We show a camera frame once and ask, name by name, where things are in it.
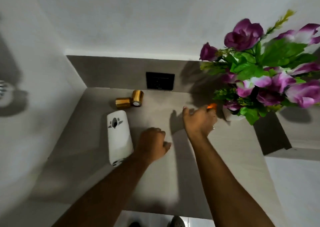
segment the white round wall fixture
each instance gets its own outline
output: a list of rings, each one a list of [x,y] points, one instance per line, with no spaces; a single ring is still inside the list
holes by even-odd
[[[14,99],[13,85],[0,80],[0,107],[8,106]]]

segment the gold battery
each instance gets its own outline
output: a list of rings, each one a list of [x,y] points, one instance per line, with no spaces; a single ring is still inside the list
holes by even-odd
[[[143,99],[143,91],[135,90],[132,92],[131,103],[134,107],[141,107]]]
[[[131,107],[131,98],[125,97],[125,98],[117,98],[115,100],[115,105],[118,109],[125,109]]]

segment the black switch plate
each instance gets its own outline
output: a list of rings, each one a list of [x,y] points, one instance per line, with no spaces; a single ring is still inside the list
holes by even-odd
[[[172,91],[174,89],[174,74],[146,72],[148,89]]]

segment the person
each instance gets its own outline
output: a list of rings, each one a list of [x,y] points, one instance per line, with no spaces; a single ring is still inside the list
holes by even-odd
[[[216,227],[274,227],[232,175],[207,136],[217,122],[214,109],[194,113],[183,108],[184,128],[192,144],[203,190]],[[54,227],[112,227],[148,166],[168,152],[171,143],[160,128],[142,132],[134,152],[79,198]]]

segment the purple flower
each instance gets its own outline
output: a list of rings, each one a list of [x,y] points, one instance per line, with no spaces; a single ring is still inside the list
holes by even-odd
[[[257,100],[265,106],[273,106],[280,104],[285,98],[279,93],[269,90],[259,90]]]
[[[264,88],[270,86],[271,82],[271,78],[265,75],[259,78],[252,77],[251,79],[237,82],[237,94],[241,97],[247,97],[251,94],[255,86]]]
[[[263,28],[259,23],[251,24],[249,19],[239,21],[232,32],[224,38],[226,47],[233,47],[236,51],[252,48],[263,35]]]
[[[294,84],[285,92],[288,100],[302,108],[308,108],[320,102],[320,82],[316,79],[307,83]]]
[[[206,61],[215,61],[217,59],[216,52],[218,49],[210,46],[209,43],[203,45],[200,52],[200,59]]]
[[[240,106],[235,100],[226,101],[226,103],[223,105],[223,107],[228,108],[231,111],[237,111],[240,108],[242,108],[242,106]]]
[[[293,43],[305,43],[308,45],[317,44],[320,42],[320,36],[312,37],[318,31],[316,30],[320,27],[319,24],[306,24],[299,31],[289,30],[284,33],[281,33],[276,37],[276,39],[285,38],[286,40]]]
[[[296,83],[296,80],[283,71],[272,77],[272,84],[268,87],[268,89],[282,94],[287,86],[293,85],[294,83]]]
[[[237,80],[237,74],[230,72],[230,69],[226,69],[226,74],[221,76],[221,80],[224,83],[234,84]]]
[[[320,71],[320,64],[317,63],[303,63],[298,65],[296,68],[289,70],[288,74],[289,75],[299,75],[299,74],[304,74],[308,73],[311,71]]]

